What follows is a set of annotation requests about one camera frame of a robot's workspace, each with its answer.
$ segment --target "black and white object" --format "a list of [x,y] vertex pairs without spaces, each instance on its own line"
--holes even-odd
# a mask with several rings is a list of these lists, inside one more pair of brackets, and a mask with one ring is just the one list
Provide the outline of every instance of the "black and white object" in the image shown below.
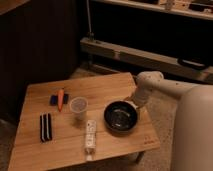
[[86,123],[86,137],[85,137],[85,151],[86,161],[92,161],[92,154],[95,152],[96,147],[96,121],[88,120]]
[[40,116],[40,139],[41,142],[52,140],[51,115],[49,113]]

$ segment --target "table leg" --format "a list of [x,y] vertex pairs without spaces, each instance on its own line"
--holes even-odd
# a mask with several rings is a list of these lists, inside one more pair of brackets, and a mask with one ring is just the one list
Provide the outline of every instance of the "table leg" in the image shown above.
[[140,161],[141,161],[141,159],[142,159],[144,153],[145,153],[144,151],[138,153],[138,156],[137,156],[137,158],[136,158],[136,160],[135,160],[135,162],[136,162],[137,164],[140,163]]

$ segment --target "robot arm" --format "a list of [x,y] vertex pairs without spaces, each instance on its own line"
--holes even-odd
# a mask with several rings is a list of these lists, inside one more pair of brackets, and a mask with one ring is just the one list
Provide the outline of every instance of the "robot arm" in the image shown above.
[[153,90],[180,99],[183,94],[199,84],[186,83],[164,79],[163,74],[158,71],[141,72],[137,76],[137,88],[131,96],[131,100],[139,107],[144,106]]
[[179,100],[173,131],[171,171],[213,170],[213,86],[166,80],[141,72],[132,101],[142,107],[152,90]]

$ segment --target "black bowl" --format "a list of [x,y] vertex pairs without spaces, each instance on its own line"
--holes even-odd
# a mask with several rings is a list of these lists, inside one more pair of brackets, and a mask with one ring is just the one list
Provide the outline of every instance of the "black bowl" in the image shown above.
[[124,101],[115,101],[105,108],[104,120],[111,131],[127,133],[136,125],[138,115],[131,104]]

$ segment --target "orange object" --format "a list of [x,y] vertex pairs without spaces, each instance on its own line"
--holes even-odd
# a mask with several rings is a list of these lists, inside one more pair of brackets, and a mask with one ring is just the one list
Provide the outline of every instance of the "orange object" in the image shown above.
[[63,99],[64,99],[64,89],[60,89],[58,91],[58,110],[61,112],[63,106]]

